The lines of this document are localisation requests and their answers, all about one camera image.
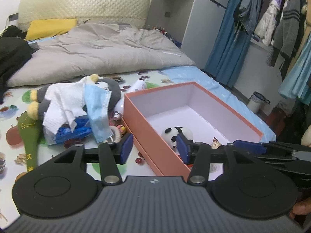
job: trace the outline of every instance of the blanket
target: blanket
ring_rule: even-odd
[[[156,30],[86,23],[44,42],[7,82],[9,87],[41,85],[91,74],[195,65]]]

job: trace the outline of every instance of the white bottle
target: white bottle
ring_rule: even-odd
[[[147,84],[143,80],[137,80],[134,85],[130,87],[130,89],[127,91],[127,93],[144,90],[147,88]],[[123,116],[124,111],[124,95],[121,97],[121,99],[117,102],[115,108],[114,108],[114,117],[113,119],[115,121],[118,121]]]

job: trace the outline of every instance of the blue plastic bag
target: blue plastic bag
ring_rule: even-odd
[[[73,132],[71,132],[69,126],[62,126],[59,128],[55,136],[56,144],[63,144],[65,141],[72,138],[82,139],[92,133],[91,125],[87,116],[76,117],[75,122],[77,126]]]

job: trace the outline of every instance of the panda plush toy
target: panda plush toy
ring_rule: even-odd
[[[188,128],[173,127],[167,128],[162,132],[162,138],[174,151],[176,151],[176,138],[179,133],[184,134],[184,136],[193,143],[193,134]]]

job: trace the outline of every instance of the pink gift box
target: pink gift box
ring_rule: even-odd
[[[158,176],[183,176],[190,169],[161,137],[166,128],[187,127],[194,142],[259,142],[262,132],[197,84],[187,82],[125,94],[122,118],[134,144]]]

